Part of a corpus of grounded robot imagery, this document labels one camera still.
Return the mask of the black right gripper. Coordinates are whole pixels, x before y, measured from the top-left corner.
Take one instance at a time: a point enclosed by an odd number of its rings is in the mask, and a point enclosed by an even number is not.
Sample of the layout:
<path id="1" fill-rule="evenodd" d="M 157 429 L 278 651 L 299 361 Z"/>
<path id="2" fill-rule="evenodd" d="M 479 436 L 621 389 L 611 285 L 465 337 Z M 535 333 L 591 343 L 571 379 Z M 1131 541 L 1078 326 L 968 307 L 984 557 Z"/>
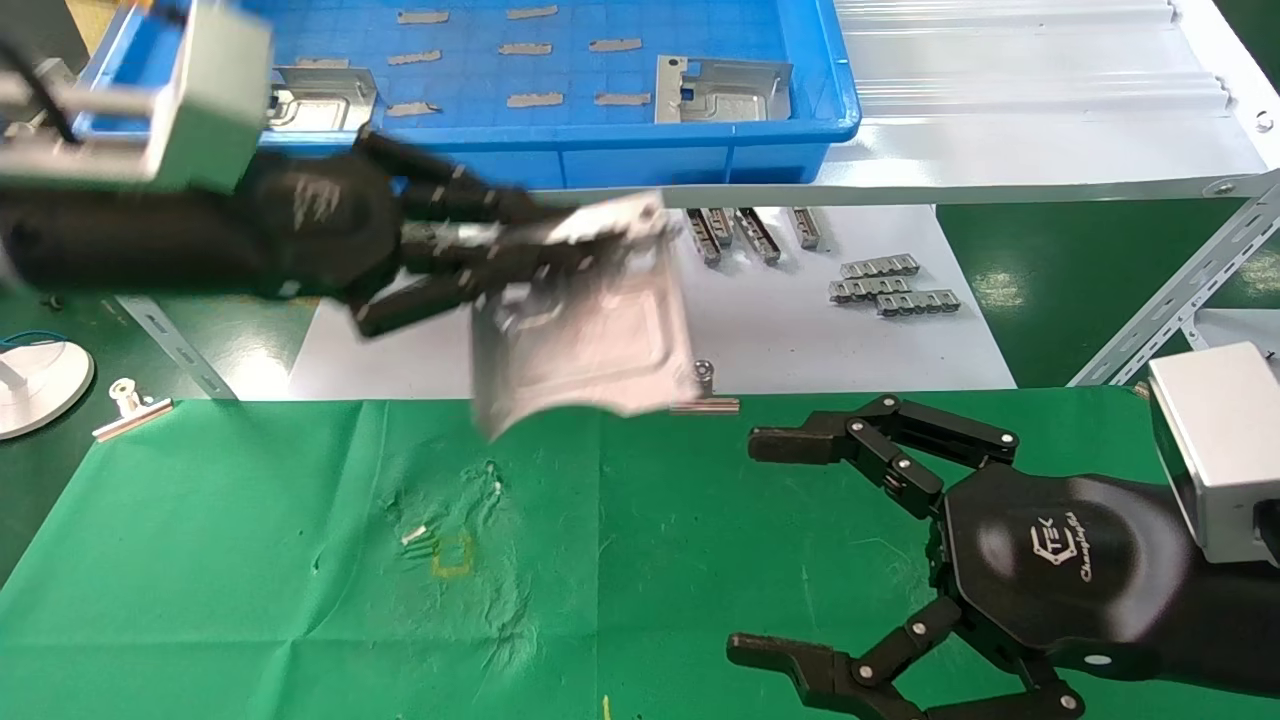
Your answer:
<path id="1" fill-rule="evenodd" d="M 1160 625 L 1197 556 L 1172 492 L 1096 474 L 984 468 L 1011 464 L 1019 445 L 1011 430 L 895 395 L 856 411 L 814 411 L 799 427 L 753 428 L 754 461 L 846 462 L 914 518 L 942 518 L 943 588 L 956 602 L 931 601 L 863 656 L 733 633 L 727 660 L 785 674 L 801 705 L 855 719 L 1079 719 L 1084 700 L 1048 664 L 1115 680 L 1156 678 L 1170 657 Z M 980 470 L 945 495 L 915 452 Z M 956 633 L 1014 670 L 1024 689 L 933 708 L 905 698 L 895 680 Z"/>

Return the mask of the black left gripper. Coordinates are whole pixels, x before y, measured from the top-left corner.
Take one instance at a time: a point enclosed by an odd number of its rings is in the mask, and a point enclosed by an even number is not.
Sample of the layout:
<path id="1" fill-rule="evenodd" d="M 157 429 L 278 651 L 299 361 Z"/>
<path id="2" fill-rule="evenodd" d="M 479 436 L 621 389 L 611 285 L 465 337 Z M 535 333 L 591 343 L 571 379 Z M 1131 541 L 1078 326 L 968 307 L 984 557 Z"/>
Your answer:
<path id="1" fill-rule="evenodd" d="M 239 186 L 261 261 L 266 297 L 324 297 L 351 304 L 357 332 L 375 338 L 502 293 L 596 265 L 603 240 L 547 242 L 573 206 L 541 202 L 518 186 L 494 184 L 443 156 L 372 128 L 355 152 L 298 158 L 259 152 Z M 484 245 L 416 241 L 404 223 L 497 225 Z M 375 296 L 399 272 L 406 287 Z"/>

